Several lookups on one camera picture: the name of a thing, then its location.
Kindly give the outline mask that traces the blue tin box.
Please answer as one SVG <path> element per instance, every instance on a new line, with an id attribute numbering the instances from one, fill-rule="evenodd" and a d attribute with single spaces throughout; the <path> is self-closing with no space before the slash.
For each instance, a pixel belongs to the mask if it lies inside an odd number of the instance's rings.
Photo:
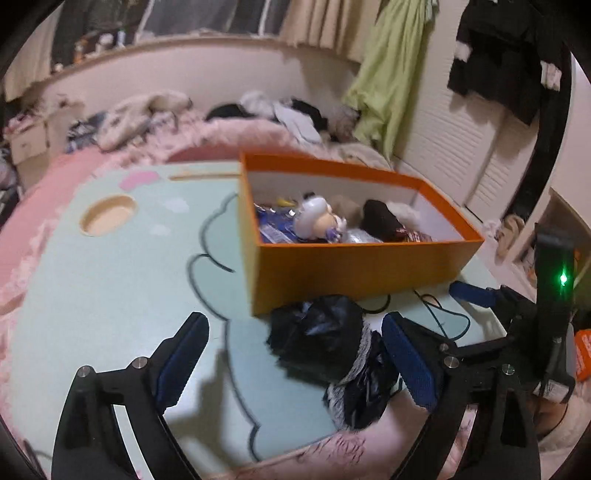
<path id="1" fill-rule="evenodd" d="M 300 241 L 294 232 L 294 217 L 296 217 L 294 209 L 257 204 L 254 208 L 257 223 L 259 223 L 259 236 L 263 243 L 294 244 Z"/>

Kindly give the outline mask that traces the green hanging garment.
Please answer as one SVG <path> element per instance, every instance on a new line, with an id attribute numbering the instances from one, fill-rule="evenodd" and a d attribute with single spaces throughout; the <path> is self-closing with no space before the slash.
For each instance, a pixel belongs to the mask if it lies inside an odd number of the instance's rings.
<path id="1" fill-rule="evenodd" d="M 437 1 L 390 1 L 370 33 L 358 75 L 344 103 L 359 113 L 353 135 L 386 157 L 394 152 L 410 99 L 423 39 L 439 11 Z"/>

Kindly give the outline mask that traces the orange cardboard box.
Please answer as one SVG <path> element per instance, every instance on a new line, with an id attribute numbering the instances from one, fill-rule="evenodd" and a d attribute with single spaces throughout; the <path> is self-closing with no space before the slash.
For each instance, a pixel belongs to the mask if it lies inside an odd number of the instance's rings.
<path id="1" fill-rule="evenodd" d="M 287 154 L 240 158 L 238 221 L 252 313 L 454 280 L 484 242 L 426 181 Z"/>

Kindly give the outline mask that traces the cream knit sweater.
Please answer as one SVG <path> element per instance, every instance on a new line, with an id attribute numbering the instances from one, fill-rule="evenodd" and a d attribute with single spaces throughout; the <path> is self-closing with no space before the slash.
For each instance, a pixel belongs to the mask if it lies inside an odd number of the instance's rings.
<path id="1" fill-rule="evenodd" d="M 161 90 L 129 97 L 108 110 L 96 133 L 96 144 L 103 152 L 120 148 L 127 141 L 142 135 L 156 113 L 178 115 L 192 106 L 184 93 Z"/>

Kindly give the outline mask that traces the black lace doll dress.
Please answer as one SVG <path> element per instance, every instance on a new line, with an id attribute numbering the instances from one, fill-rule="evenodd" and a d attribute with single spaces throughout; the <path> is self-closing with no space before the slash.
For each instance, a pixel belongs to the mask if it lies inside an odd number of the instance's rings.
<path id="1" fill-rule="evenodd" d="M 325 385 L 322 402 L 339 430 L 363 430 L 379 420 L 401 387 L 383 336 L 369 310 L 328 295 L 270 313 L 266 344 L 290 375 Z"/>

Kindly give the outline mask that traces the black hanging garment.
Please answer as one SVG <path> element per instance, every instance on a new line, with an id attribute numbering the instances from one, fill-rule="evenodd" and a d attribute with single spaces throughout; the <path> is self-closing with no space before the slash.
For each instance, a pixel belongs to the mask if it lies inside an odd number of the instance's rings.
<path id="1" fill-rule="evenodd" d="M 558 28 L 529 2 L 473 0 L 458 26 L 448 88 L 497 102 L 529 125 L 566 86 L 569 69 Z"/>

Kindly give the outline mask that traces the tan fur pompom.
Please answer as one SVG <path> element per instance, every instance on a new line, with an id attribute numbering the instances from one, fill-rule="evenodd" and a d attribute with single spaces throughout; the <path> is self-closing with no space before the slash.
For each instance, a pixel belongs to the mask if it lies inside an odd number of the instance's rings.
<path id="1" fill-rule="evenodd" d="M 363 221 L 363 208 L 354 200 L 345 195 L 335 195 L 329 198 L 329 206 L 332 212 L 339 218 L 346 220 L 351 228 L 359 227 Z"/>

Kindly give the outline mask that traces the pink bed quilt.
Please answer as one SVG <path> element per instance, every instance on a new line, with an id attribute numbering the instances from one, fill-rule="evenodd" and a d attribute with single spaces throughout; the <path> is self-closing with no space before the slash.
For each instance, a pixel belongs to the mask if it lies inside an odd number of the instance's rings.
<path id="1" fill-rule="evenodd" d="M 235 159 L 242 151 L 303 153 L 379 170 L 392 168 L 384 156 L 358 142 L 308 145 L 269 120 L 204 121 L 195 111 L 183 113 L 178 121 L 166 117 L 143 139 L 115 152 L 93 146 L 62 154 L 50 162 L 1 229 L 1 321 L 8 321 L 21 306 L 57 220 L 80 185 L 110 170 L 164 164 L 183 154 L 192 162 Z"/>

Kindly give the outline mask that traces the white drawer cabinet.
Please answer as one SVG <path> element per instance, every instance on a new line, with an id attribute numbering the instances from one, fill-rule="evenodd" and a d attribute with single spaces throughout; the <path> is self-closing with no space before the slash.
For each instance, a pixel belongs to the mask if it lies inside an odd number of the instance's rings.
<path id="1" fill-rule="evenodd" d="M 10 138 L 12 161 L 15 166 L 32 158 L 48 158 L 49 143 L 47 126 L 44 121 L 32 124 L 29 128 Z"/>

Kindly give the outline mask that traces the white fur pompom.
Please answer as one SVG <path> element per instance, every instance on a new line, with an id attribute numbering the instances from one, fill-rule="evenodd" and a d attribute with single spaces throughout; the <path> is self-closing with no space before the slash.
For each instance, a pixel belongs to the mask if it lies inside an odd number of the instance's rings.
<path id="1" fill-rule="evenodd" d="M 388 210 L 398 219 L 398 221 L 407 229 L 418 230 L 420 227 L 421 214 L 418 210 L 405 203 L 392 202 L 386 203 Z"/>

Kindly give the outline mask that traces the white-haired figurine keychain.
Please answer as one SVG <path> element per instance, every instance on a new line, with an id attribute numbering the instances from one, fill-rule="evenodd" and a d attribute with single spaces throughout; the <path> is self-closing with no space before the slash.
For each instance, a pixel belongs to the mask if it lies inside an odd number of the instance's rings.
<path id="1" fill-rule="evenodd" d="M 294 232 L 300 240 L 339 243 L 345 231 L 346 220 L 332 212 L 324 197 L 304 197 L 294 217 Z"/>

